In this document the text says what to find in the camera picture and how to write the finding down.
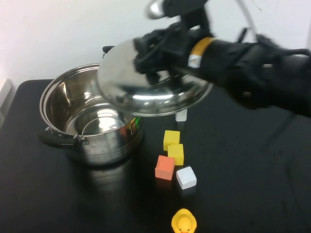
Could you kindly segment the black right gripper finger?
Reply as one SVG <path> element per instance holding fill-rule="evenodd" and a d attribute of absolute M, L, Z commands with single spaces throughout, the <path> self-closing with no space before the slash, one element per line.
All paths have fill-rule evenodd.
<path fill-rule="evenodd" d="M 149 84 L 158 84 L 161 71 L 166 71 L 163 55 L 160 52 L 138 53 L 134 59 L 136 72 L 145 75 Z"/>
<path fill-rule="evenodd" d="M 136 37 L 133 39 L 134 49 L 138 54 L 162 54 L 169 35 L 169 30 L 161 29 Z"/>

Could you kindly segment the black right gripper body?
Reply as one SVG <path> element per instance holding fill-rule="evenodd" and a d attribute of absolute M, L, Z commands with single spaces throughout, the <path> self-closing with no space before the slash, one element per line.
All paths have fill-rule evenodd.
<path fill-rule="evenodd" d="M 158 61 L 159 70 L 169 73 L 191 73 L 188 66 L 190 52 L 196 42 L 202 39 L 202 28 L 186 30 L 182 22 L 171 24 L 165 31 L 161 41 Z"/>

